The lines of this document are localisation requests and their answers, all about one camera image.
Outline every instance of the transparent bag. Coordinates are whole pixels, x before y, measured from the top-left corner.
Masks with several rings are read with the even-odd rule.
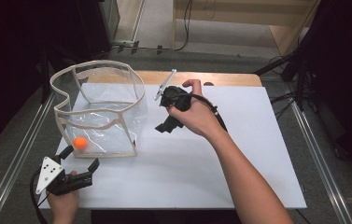
[[[144,82],[128,64],[76,64],[53,75],[50,85],[60,102],[56,123],[76,157],[137,155],[148,110]]]

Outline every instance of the right hand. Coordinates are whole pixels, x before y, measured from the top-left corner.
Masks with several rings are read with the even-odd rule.
[[[202,84],[199,79],[189,79],[185,81],[182,86],[192,86],[193,94],[203,96]],[[170,116],[178,119],[192,132],[205,138],[207,138],[213,131],[222,129],[210,107],[194,97],[190,100],[189,110],[182,112],[175,106],[170,105],[167,112]]]

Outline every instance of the hand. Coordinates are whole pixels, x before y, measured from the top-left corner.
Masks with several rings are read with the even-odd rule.
[[[198,79],[189,79],[185,81],[182,86],[192,86],[193,94],[203,96],[201,81]],[[192,132],[205,138],[207,138],[213,131],[217,131],[218,129],[222,130],[222,127],[210,107],[194,97],[190,100],[189,110],[182,112],[175,106],[170,105],[167,112],[170,116],[178,119]]]
[[[76,175],[77,172],[72,171],[70,174]],[[77,190],[60,196],[50,194],[48,202],[54,217],[53,223],[73,223],[79,204],[79,192]]]

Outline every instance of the white board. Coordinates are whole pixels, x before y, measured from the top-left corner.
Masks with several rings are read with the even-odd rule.
[[[172,133],[155,130],[168,116],[165,108],[159,107],[159,101],[153,101],[157,90],[158,85],[146,85],[148,120],[140,137],[138,156],[100,159],[93,185],[80,190],[79,207],[234,208],[218,157],[205,139],[185,127],[176,128]],[[305,208],[266,90],[262,87],[204,87],[203,93],[218,106],[234,142],[269,182],[281,202],[289,209]],[[65,147],[62,139],[57,153]],[[67,173],[72,170],[83,173],[92,161],[70,155],[62,161],[62,166]],[[41,208],[49,208],[49,205],[43,203]]]

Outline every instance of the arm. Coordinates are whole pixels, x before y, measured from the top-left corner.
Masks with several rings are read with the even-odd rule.
[[[79,192],[77,190],[60,196],[50,194],[48,202],[53,213],[53,224],[73,223],[79,204]]]
[[[200,80],[187,80],[183,86],[192,86],[192,93],[202,95]],[[188,111],[170,106],[168,112],[214,148],[242,223],[292,223],[272,188],[222,129],[207,105],[192,98]]]

